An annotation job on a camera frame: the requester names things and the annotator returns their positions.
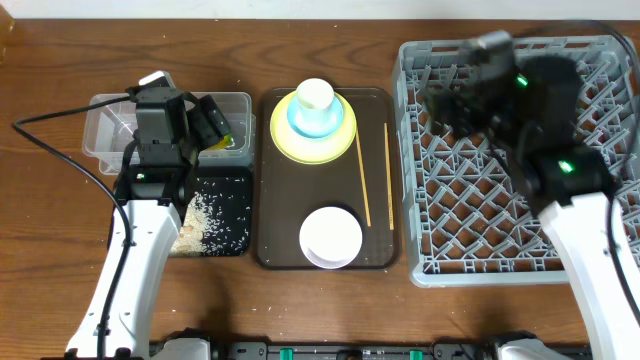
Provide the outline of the rice pile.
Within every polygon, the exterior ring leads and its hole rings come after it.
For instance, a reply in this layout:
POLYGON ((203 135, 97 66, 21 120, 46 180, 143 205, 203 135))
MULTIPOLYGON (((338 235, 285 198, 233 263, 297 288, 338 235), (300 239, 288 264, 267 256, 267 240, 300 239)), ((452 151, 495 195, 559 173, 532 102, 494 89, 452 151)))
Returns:
POLYGON ((170 257, 234 257, 250 241, 252 184, 246 176, 197 178, 170 257))

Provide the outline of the white bowl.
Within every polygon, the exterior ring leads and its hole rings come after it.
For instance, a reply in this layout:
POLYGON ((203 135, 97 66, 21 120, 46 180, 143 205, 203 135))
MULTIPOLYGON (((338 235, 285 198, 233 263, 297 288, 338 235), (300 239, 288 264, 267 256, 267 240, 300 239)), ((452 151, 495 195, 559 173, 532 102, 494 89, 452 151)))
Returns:
POLYGON ((313 265, 334 270, 349 265, 359 254, 363 230, 349 211, 334 206, 311 212, 302 222, 299 245, 313 265))

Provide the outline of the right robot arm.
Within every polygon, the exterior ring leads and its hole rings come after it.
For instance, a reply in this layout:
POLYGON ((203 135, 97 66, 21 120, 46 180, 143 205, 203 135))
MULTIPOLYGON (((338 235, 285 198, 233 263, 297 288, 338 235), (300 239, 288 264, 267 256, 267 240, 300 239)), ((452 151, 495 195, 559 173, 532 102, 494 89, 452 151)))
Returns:
POLYGON ((464 91, 425 96, 436 133, 483 135, 558 252, 596 359, 639 356, 639 269, 616 198, 621 179, 579 141, 582 80, 574 60, 535 55, 518 62, 514 40, 496 31, 465 41, 476 68, 464 91))

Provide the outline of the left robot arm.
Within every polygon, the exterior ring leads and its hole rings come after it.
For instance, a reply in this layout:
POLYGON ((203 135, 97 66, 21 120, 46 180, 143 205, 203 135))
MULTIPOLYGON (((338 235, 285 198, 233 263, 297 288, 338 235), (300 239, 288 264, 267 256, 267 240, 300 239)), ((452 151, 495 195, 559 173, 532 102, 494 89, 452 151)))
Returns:
POLYGON ((132 89, 107 257, 67 359, 147 359, 164 267, 194 194, 201 151, 224 137, 215 100, 175 87, 132 89))

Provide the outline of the green orange snack wrapper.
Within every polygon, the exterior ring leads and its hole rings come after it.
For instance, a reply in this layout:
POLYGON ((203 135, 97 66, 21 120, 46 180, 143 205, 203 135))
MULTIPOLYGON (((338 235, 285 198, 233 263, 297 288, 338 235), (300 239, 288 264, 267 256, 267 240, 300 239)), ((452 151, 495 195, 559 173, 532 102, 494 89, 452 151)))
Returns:
POLYGON ((209 147, 209 150, 228 149, 235 145, 231 134, 225 135, 217 144, 209 147))

